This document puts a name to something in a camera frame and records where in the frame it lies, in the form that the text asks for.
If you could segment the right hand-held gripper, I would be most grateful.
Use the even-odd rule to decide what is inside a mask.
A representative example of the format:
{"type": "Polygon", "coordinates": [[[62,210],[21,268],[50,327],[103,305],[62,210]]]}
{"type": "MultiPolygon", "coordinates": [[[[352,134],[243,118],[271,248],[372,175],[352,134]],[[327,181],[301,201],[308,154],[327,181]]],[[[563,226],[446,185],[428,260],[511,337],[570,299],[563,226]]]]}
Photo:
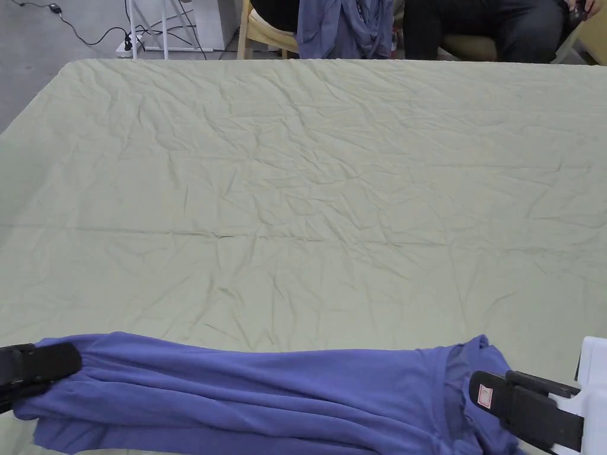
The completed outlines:
{"type": "Polygon", "coordinates": [[[469,396],[541,451],[606,454],[606,339],[584,337],[575,381],[578,387],[514,370],[476,371],[469,396]]]}

